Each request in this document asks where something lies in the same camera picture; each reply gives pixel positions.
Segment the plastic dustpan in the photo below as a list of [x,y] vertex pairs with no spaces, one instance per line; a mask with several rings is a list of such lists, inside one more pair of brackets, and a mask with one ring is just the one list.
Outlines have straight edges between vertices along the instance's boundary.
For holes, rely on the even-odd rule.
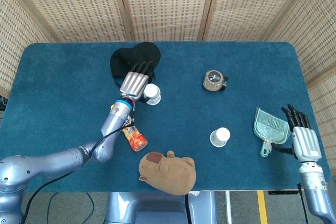
[[263,140],[260,151],[262,157],[267,157],[272,150],[271,143],[283,144],[289,137],[288,123],[260,108],[257,108],[253,131]]

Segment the white paper cup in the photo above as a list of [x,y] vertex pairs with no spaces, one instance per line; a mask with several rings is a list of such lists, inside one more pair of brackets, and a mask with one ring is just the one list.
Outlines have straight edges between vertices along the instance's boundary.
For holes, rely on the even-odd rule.
[[227,128],[219,128],[210,135],[210,142],[216,147],[223,147],[230,138],[230,131]]
[[155,84],[147,84],[143,91],[143,96],[149,98],[147,104],[157,105],[161,101],[161,91]]

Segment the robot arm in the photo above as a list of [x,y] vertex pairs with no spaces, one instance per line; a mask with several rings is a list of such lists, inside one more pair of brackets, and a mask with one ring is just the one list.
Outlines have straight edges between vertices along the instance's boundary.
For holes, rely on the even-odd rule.
[[324,223],[336,224],[327,182],[322,167],[316,164],[322,157],[316,133],[311,129],[306,115],[291,105],[288,108],[282,110],[292,132],[294,154],[302,163],[299,172],[308,209]]
[[104,136],[97,143],[71,148],[63,152],[41,157],[11,156],[0,161],[0,222],[21,223],[21,203],[28,183],[37,176],[55,178],[80,169],[90,159],[105,163],[113,155],[114,143],[124,127],[136,101],[142,96],[148,76],[141,68],[133,68],[127,74],[120,92],[122,98],[111,109],[101,133]]

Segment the brown plush toy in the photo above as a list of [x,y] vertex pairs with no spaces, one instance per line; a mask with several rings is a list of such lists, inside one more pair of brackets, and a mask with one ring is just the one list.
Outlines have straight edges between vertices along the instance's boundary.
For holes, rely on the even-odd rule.
[[173,195],[186,195],[196,182],[195,162],[190,157],[167,157],[159,152],[149,152],[139,164],[140,181]]

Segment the woven screen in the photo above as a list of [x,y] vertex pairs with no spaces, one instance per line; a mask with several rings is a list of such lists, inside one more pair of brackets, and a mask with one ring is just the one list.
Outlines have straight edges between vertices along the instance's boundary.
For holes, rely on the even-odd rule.
[[336,74],[309,90],[329,165],[336,171]]
[[205,0],[127,0],[136,40],[196,40]]
[[286,0],[215,0],[205,40],[259,40]]
[[47,41],[16,0],[0,0],[0,95],[9,97],[23,50]]
[[126,40],[117,0],[31,0],[60,41]]
[[270,40],[291,42],[306,81],[336,64],[336,0],[298,0]]

